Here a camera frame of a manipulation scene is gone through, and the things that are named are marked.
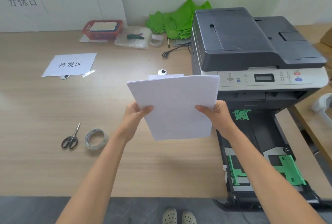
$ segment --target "forearm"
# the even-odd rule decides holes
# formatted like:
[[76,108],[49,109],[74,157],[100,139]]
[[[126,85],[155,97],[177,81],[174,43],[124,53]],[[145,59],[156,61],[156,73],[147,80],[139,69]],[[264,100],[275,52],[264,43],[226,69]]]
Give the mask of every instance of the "forearm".
[[110,138],[56,224],[103,222],[124,147],[117,135]]
[[325,223],[241,131],[229,142],[271,223]]

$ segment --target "green fabric bag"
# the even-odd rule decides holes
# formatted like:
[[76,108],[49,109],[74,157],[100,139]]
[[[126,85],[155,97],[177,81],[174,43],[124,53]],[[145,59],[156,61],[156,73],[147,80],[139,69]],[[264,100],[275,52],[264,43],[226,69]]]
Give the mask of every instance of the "green fabric bag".
[[190,37],[191,25],[195,10],[211,9],[209,1],[206,1],[201,6],[196,6],[193,0],[187,0],[181,7],[171,13],[162,14],[157,11],[154,15],[149,15],[149,21],[146,26],[154,33],[167,33],[167,37],[171,39],[183,39]]

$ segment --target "red plastic basket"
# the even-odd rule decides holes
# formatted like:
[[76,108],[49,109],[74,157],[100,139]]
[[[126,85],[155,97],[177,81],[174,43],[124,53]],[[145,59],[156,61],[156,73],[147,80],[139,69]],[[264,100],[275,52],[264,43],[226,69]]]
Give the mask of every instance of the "red plastic basket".
[[[94,23],[116,22],[118,28],[109,32],[91,32],[90,29]],[[122,20],[91,20],[84,26],[82,33],[88,36],[90,40],[114,39],[118,36],[122,29]]]

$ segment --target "gray printer lid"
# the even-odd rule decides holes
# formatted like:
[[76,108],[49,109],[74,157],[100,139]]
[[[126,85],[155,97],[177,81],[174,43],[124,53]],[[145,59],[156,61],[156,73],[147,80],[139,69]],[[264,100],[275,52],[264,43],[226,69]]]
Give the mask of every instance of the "gray printer lid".
[[201,60],[205,61],[205,68],[214,65],[213,70],[205,71],[216,71],[216,64],[220,65],[223,57],[223,70],[230,57],[240,61],[239,69],[232,66],[228,70],[247,70],[256,66],[312,68],[326,63],[325,58],[284,17],[254,18],[245,8],[197,10],[193,35],[203,45],[198,44],[197,48]]

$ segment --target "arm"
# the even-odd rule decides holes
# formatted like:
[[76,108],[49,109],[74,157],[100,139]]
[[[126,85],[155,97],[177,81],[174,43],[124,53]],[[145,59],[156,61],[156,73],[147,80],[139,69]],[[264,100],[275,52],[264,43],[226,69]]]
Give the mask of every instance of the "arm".
[[217,101],[214,111],[200,105],[196,109],[230,142],[271,223],[325,223],[238,129],[224,101]]
[[140,111],[136,102],[127,106],[121,125],[109,139],[56,224],[103,222],[123,150],[134,137],[141,119],[152,109],[149,106]]

